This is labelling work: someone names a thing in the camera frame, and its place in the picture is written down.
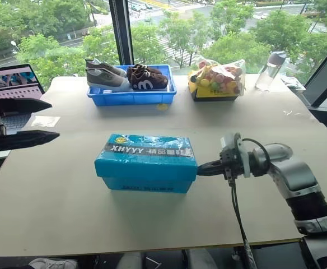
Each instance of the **bottle cap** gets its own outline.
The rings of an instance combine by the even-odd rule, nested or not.
[[[287,54],[285,52],[273,52],[269,58],[268,62],[271,64],[275,64],[277,66],[281,66],[287,58]]]

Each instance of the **laptop screen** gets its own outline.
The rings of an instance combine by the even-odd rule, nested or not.
[[[0,68],[0,98],[35,98],[44,93],[30,65]]]

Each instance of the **shoe box lid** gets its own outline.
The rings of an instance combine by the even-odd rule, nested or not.
[[[112,134],[95,160],[99,177],[194,181],[197,163],[186,137]]]

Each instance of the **blue plastic tray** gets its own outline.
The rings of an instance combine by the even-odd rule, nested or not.
[[[127,70],[130,66],[116,66]],[[103,93],[105,89],[89,87],[87,96],[92,98],[97,106],[103,105],[144,105],[144,104],[171,104],[177,93],[172,77],[171,67],[167,64],[150,66],[159,69],[169,81],[167,87],[160,91],[132,91]]]

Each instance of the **water bottle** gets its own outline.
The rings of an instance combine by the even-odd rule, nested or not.
[[[285,52],[273,52],[265,66],[259,72],[259,77],[255,83],[255,87],[261,91],[268,91],[270,84],[279,72],[282,64],[286,60]]]

